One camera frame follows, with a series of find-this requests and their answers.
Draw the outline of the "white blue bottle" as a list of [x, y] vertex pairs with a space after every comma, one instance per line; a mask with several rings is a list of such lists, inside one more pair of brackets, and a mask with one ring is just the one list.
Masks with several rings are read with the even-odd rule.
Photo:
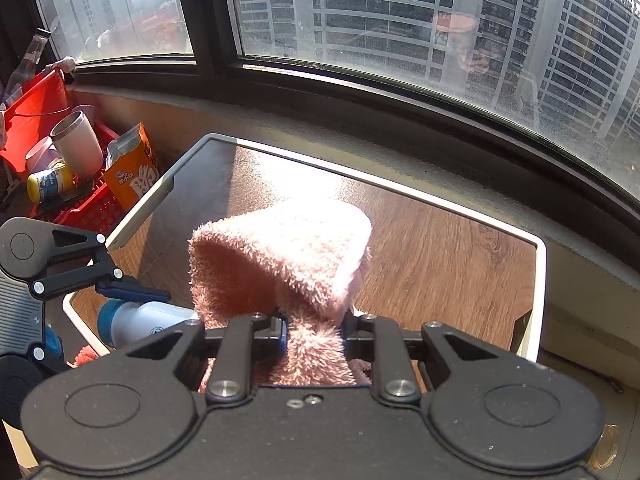
[[120, 349], [190, 318], [198, 318], [193, 309], [166, 302], [110, 299], [99, 310], [96, 328], [104, 344]]

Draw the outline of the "pink fluffy slipper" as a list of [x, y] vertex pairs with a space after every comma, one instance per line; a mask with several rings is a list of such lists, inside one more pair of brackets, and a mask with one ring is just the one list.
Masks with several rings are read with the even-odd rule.
[[346, 358], [340, 327], [359, 312], [371, 232], [369, 217], [339, 200], [204, 223], [188, 244], [194, 309], [208, 328], [241, 314], [285, 318], [285, 356], [256, 364], [260, 384], [369, 385], [370, 364]]

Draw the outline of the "yellow capped small bottle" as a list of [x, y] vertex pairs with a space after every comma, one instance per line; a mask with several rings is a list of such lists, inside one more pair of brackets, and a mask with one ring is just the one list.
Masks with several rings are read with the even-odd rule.
[[27, 195], [34, 204], [50, 200], [73, 186], [73, 173], [62, 159], [55, 159], [46, 169], [30, 174], [26, 181]]

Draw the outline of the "pink plastic cup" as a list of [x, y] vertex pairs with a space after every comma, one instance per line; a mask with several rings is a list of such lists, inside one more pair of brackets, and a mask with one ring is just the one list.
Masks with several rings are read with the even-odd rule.
[[52, 162], [60, 159], [61, 156], [50, 136], [44, 136], [25, 155], [25, 167], [29, 174], [34, 174], [47, 169]]

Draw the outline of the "white framed wooden tray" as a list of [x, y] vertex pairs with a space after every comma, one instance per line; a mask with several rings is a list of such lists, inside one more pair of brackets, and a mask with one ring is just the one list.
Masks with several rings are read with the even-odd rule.
[[350, 304], [407, 330], [437, 321], [524, 359], [539, 351], [546, 246], [532, 234], [408, 186], [265, 144], [210, 134], [139, 200], [107, 239], [114, 261], [209, 326], [271, 308], [280, 286], [257, 245], [314, 261], [304, 240], [357, 242]]

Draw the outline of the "orange snack bag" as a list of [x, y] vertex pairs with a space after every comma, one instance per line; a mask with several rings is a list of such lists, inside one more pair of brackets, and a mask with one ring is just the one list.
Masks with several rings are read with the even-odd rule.
[[142, 122], [107, 145], [103, 179], [123, 210], [130, 210], [159, 178], [160, 170]]

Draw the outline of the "pink steel tumbler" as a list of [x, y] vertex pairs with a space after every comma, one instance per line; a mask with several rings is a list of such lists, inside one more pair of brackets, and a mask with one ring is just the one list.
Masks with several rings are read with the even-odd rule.
[[76, 110], [58, 122], [50, 132], [58, 154], [81, 179], [92, 179], [102, 168], [103, 154], [88, 117]]

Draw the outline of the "red plastic basket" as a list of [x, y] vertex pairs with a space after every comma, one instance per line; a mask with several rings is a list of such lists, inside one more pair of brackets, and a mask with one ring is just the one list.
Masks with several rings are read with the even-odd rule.
[[[56, 68], [35, 76], [26, 84], [23, 95], [2, 110], [1, 159], [22, 181], [62, 160], [50, 133], [73, 108], [64, 74]], [[76, 181], [71, 190], [32, 208], [30, 215], [108, 234], [124, 218], [125, 211], [102, 177], [97, 176], [91, 182]]]

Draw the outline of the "clear glass bottle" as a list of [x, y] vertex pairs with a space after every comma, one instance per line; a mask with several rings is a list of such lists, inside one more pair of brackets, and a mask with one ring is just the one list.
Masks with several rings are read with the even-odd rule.
[[35, 77], [36, 69], [40, 62], [40, 58], [44, 47], [47, 45], [51, 33], [47, 29], [37, 28], [30, 44], [27, 47], [20, 64], [11, 74], [6, 88], [2, 96], [2, 105], [9, 108], [17, 99], [19, 99], [23, 90], [22, 87]]

